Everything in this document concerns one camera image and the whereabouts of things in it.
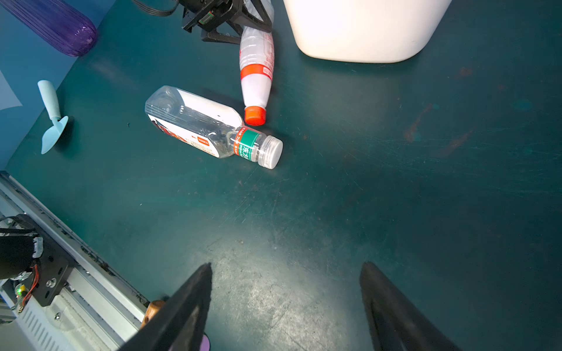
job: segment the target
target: black cable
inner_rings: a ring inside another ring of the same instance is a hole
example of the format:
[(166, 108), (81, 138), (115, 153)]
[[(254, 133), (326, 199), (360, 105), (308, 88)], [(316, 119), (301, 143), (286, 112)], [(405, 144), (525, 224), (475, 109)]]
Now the black cable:
[(174, 11), (176, 10), (176, 8), (178, 8), (179, 5), (179, 0), (175, 0), (176, 5), (169, 9), (169, 10), (158, 10), (157, 8), (154, 7), (150, 7), (148, 5), (145, 5), (144, 3), (138, 1), (138, 0), (132, 0), (135, 5), (138, 6), (138, 8), (140, 8), (143, 12), (146, 12), (149, 15), (152, 16), (157, 16), (157, 17), (166, 17), (166, 16), (170, 16), (172, 13), (174, 13)]
[[(19, 223), (14, 217), (0, 217), (0, 222), (5, 220), (13, 220), (15, 223)], [(0, 233), (3, 234), (29, 234), (34, 231), (35, 228), (30, 228), (30, 229), (0, 228)]]

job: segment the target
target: white bottle cap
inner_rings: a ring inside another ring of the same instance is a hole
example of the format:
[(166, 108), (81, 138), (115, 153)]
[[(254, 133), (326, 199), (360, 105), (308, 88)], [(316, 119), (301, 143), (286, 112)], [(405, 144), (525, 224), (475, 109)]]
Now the white bottle cap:
[(260, 147), (257, 157), (258, 165), (270, 170), (274, 169), (277, 166), (277, 162), (279, 162), (282, 151), (283, 142), (274, 136), (268, 135)]

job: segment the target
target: screw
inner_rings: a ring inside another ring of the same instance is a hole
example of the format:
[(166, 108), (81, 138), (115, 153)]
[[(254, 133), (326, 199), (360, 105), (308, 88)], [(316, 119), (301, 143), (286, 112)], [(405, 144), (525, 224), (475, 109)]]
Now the screw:
[(53, 278), (53, 279), (47, 281), (47, 287), (48, 287), (48, 288), (52, 288), (52, 287), (55, 286), (56, 284), (57, 284), (57, 279), (56, 279), (56, 278)]

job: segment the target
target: plastic water bottle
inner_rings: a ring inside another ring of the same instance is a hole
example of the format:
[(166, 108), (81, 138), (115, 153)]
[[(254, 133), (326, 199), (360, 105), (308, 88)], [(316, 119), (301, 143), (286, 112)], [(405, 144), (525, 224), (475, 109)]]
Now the plastic water bottle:
[(164, 133), (218, 158), (239, 155), (273, 169), (283, 142), (244, 125), (231, 107), (164, 85), (144, 106), (152, 123)]
[[(270, 0), (261, 2), (273, 22), (274, 11)], [(244, 4), (250, 14), (262, 20), (250, 0), (244, 0)], [(240, 42), (240, 80), (246, 106), (245, 120), (249, 125), (261, 126), (265, 123), (274, 61), (271, 33), (245, 26)]]

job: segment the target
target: purple object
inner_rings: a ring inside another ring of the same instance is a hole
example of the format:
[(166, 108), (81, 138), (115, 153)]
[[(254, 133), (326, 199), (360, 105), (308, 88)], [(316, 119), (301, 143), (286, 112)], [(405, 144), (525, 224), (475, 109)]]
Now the purple object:
[(200, 351), (209, 351), (211, 349), (211, 343), (209, 342), (209, 338), (206, 334), (203, 334), (203, 340), (201, 340), (201, 348)]
[(96, 43), (96, 26), (62, 0), (0, 0), (53, 48), (68, 56), (82, 56)]

